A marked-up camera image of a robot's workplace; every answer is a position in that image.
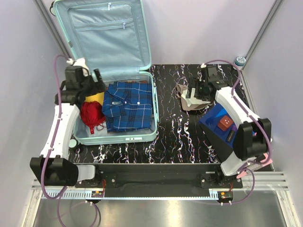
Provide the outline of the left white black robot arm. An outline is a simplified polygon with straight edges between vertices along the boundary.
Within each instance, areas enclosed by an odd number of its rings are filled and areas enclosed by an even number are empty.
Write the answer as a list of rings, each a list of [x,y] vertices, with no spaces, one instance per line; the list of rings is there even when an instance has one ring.
[[[30,160],[30,168],[43,186],[75,186],[86,180],[91,187],[102,183],[102,175],[93,165],[76,165],[68,160],[69,144],[76,120],[86,97],[106,90],[100,71],[85,73],[82,66],[68,66],[65,80],[55,95],[55,114],[47,142],[39,157]]]

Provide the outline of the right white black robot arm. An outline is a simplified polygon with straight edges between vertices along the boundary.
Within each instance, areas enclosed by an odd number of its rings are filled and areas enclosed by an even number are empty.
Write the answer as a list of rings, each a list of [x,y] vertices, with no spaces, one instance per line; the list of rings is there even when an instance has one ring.
[[[271,121],[251,111],[231,83],[193,78],[188,90],[190,98],[217,103],[200,119],[200,125],[217,151],[230,152],[220,165],[220,173],[215,175],[219,187],[228,186],[232,177],[244,176],[246,167],[258,170],[272,163]]]

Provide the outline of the blue plaid shirt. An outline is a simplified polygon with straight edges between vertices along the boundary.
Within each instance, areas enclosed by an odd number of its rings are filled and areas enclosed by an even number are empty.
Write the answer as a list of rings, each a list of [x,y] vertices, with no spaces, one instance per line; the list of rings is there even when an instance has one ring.
[[[153,114],[152,85],[121,81],[109,84],[104,93],[102,113],[108,132],[149,129]]]

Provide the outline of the yellow bra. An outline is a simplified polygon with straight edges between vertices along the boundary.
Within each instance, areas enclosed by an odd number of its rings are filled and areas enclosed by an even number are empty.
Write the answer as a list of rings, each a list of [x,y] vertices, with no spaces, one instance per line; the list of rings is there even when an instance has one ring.
[[[87,96],[85,99],[86,102],[98,102],[100,105],[103,105],[104,102],[104,92],[97,93],[95,95]]]

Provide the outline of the mint green suitcase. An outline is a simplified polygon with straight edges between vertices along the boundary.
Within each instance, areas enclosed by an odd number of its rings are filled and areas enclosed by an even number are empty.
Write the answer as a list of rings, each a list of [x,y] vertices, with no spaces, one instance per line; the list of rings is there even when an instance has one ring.
[[[56,19],[74,59],[84,58],[109,85],[153,83],[151,50],[139,0],[57,0]]]

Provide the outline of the red lace white bra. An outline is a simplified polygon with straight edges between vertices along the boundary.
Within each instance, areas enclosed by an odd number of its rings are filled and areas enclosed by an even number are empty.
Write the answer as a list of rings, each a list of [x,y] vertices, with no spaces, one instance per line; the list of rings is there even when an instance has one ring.
[[[84,102],[80,110],[80,117],[83,123],[89,127],[91,134],[94,134],[95,130],[100,131],[105,128],[106,117],[102,113],[102,105],[97,101]]]

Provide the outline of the grey beige garment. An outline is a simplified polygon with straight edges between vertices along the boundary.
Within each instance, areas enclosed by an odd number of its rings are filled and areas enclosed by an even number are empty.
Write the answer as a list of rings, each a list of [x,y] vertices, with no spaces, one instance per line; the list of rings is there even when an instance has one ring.
[[[177,98],[181,101],[181,107],[184,111],[196,111],[204,109],[210,104],[210,101],[203,101],[194,97],[195,89],[186,85],[177,84]]]

